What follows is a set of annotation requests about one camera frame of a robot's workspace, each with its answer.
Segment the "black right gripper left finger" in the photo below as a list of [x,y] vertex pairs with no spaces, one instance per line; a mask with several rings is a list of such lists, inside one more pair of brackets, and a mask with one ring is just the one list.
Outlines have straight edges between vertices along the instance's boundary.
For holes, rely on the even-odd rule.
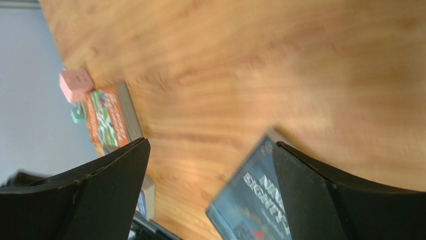
[[19,171],[0,187],[3,240],[126,240],[151,145],[131,143],[68,171]]

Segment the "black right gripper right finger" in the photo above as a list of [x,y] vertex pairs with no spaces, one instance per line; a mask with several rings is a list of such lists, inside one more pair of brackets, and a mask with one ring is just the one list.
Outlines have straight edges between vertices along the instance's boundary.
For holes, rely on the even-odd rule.
[[425,192],[350,174],[282,141],[272,158],[294,240],[425,239]]

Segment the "blue 91-storey treehouse book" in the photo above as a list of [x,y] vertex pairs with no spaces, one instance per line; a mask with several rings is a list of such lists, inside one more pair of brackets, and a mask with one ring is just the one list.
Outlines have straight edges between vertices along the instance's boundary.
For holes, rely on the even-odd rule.
[[147,221],[155,216],[155,201],[155,184],[145,175],[136,206],[137,211]]

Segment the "Nineteen Eighty-Four book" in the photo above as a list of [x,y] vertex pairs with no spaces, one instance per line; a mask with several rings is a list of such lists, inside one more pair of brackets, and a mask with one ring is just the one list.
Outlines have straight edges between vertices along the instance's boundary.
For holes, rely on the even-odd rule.
[[261,137],[205,213],[223,240],[290,240],[291,232],[272,156],[285,138],[274,129]]

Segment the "orange treehouse book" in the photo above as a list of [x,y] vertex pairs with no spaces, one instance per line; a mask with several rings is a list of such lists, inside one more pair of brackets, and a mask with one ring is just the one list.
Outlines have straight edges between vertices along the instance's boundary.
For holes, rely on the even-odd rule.
[[143,136],[124,82],[86,93],[83,103],[90,140],[99,156]]

